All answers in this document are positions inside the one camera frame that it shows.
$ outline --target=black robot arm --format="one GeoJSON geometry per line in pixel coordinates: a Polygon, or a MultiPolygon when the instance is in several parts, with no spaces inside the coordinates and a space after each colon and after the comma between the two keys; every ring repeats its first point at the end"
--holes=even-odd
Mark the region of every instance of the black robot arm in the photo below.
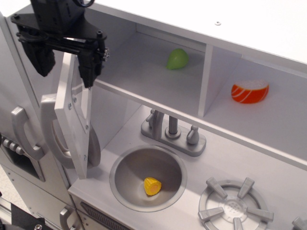
{"type": "Polygon", "coordinates": [[[84,17],[85,7],[93,2],[31,0],[34,13],[12,16],[11,21],[18,27],[19,41],[40,75],[45,77],[50,73],[55,65],[53,50],[58,50],[78,56],[84,86],[93,86],[101,73],[102,62],[109,56],[106,35],[84,17]]]}

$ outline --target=faucet handle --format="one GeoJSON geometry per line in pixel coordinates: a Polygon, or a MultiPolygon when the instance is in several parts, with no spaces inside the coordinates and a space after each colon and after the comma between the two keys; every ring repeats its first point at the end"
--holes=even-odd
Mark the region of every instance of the faucet handle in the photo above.
{"type": "Polygon", "coordinates": [[[153,119],[154,119],[154,109],[151,109],[150,111],[150,115],[146,118],[146,121],[149,123],[149,127],[152,128],[153,127],[153,119]]]}
{"type": "Polygon", "coordinates": [[[187,142],[191,145],[195,145],[200,140],[197,126],[191,126],[191,130],[187,135],[187,142]]]}

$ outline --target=metal sink basin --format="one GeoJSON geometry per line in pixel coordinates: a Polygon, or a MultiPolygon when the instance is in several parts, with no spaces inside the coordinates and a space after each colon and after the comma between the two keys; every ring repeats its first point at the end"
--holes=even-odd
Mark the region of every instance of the metal sink basin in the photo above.
{"type": "Polygon", "coordinates": [[[187,171],[179,156],[156,145],[143,145],[123,153],[110,173],[111,190],[124,206],[154,212],[174,204],[187,184],[187,171]],[[162,183],[158,194],[149,196],[144,179],[153,177],[162,183]]]}

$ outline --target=gray burner grate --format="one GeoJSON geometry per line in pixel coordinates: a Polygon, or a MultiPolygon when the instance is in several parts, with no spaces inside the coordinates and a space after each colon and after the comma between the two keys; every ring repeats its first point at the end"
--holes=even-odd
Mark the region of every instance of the gray burner grate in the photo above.
{"type": "Polygon", "coordinates": [[[212,177],[206,184],[198,212],[206,230],[219,230],[220,226],[243,230],[244,225],[248,230],[265,230],[267,222],[273,221],[274,213],[267,210],[260,194],[252,188],[254,181],[250,178],[242,184],[231,180],[217,182],[212,177]]]}

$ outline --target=green toy fruit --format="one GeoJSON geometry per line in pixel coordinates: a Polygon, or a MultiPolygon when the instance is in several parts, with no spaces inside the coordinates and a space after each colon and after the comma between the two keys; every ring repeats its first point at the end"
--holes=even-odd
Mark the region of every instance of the green toy fruit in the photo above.
{"type": "Polygon", "coordinates": [[[174,49],[167,61],[168,69],[180,69],[187,65],[189,62],[189,56],[183,49],[174,49]]]}

